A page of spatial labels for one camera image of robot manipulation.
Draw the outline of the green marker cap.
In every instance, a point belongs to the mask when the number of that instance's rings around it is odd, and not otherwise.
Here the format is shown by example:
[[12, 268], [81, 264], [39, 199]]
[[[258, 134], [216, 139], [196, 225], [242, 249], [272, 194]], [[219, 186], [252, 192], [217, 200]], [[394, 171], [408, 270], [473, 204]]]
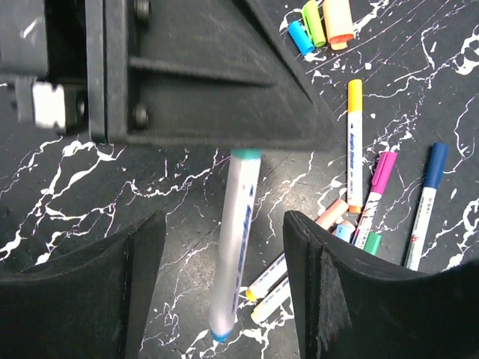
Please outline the green marker cap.
[[305, 25], [306, 34], [317, 48], [326, 44], [319, 8], [315, 0], [307, 1], [302, 8], [302, 18]]

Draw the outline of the teal cap white marker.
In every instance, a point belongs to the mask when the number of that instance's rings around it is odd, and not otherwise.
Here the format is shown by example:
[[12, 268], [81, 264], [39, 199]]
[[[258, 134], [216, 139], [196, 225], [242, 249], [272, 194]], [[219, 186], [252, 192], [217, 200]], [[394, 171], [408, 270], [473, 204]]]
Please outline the teal cap white marker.
[[234, 329], [261, 154], [253, 149], [231, 151], [210, 300], [210, 331], [219, 343]]

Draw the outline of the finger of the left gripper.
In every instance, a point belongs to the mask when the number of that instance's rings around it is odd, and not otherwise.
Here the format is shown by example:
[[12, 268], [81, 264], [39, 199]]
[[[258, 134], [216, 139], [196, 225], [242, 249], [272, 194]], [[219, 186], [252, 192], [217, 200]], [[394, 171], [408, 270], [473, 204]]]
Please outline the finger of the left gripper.
[[330, 148], [336, 120], [261, 1], [154, 1], [128, 60], [137, 144]]

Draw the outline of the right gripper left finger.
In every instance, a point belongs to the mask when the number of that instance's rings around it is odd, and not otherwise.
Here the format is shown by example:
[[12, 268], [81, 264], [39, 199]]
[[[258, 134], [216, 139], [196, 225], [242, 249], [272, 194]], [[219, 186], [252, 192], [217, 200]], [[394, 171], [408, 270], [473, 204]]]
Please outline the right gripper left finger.
[[137, 358], [165, 214], [17, 273], [1, 273], [2, 358]]

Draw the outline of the orange highlighter cap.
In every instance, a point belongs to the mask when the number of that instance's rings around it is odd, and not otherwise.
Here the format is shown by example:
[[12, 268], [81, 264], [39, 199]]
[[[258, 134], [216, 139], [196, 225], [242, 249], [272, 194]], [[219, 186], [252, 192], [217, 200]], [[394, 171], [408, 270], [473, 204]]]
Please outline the orange highlighter cap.
[[323, 15], [331, 49], [339, 51], [347, 48], [347, 43], [354, 38], [350, 1], [323, 1]]

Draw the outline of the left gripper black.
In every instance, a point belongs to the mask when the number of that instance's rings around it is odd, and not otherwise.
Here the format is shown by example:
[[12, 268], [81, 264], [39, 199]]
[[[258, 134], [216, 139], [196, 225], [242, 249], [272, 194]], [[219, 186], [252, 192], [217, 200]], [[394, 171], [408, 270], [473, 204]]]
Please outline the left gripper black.
[[128, 30], [128, 1], [2, 1], [1, 81], [18, 121], [125, 142]]

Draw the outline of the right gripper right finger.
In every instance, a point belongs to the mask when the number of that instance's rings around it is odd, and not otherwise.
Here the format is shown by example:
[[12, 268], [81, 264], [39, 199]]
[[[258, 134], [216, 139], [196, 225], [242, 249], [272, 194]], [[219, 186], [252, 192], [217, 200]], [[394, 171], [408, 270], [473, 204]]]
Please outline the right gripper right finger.
[[405, 269], [338, 239], [301, 212], [283, 223], [302, 358], [476, 358], [478, 262]]

